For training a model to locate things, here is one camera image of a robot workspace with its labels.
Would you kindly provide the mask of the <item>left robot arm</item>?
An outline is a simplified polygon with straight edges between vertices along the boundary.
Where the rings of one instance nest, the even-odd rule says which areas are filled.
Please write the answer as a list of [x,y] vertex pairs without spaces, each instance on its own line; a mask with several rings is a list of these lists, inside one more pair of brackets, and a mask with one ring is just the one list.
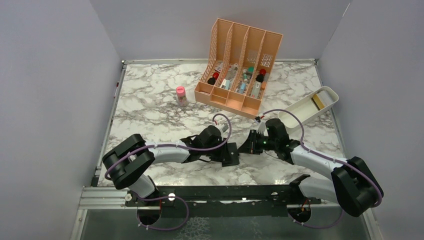
[[240,163],[237,145],[228,142],[216,126],[209,125],[200,134],[177,142],[148,142],[139,133],[133,134],[102,157],[106,168],[105,178],[117,190],[128,188],[144,205],[157,200],[158,190],[145,171],[153,164],[200,161],[203,156],[222,167]]

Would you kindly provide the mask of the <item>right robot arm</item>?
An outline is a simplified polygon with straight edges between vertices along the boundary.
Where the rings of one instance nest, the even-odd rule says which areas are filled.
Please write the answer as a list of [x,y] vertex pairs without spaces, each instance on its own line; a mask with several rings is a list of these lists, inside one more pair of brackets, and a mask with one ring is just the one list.
[[336,159],[307,148],[291,139],[285,125],[272,118],[265,123],[267,135],[252,129],[239,153],[260,155],[273,151],[280,160],[310,169],[323,179],[307,176],[288,190],[289,199],[300,204],[307,198],[317,198],[339,204],[350,216],[359,217],[375,207],[384,196],[378,181],[360,157]]

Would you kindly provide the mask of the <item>black leather card holder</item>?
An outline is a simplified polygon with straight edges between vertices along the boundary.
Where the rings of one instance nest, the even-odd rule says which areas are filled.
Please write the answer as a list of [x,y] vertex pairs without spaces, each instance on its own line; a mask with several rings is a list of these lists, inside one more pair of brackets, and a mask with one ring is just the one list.
[[221,166],[230,167],[240,164],[237,144],[235,142],[226,143],[221,150]]

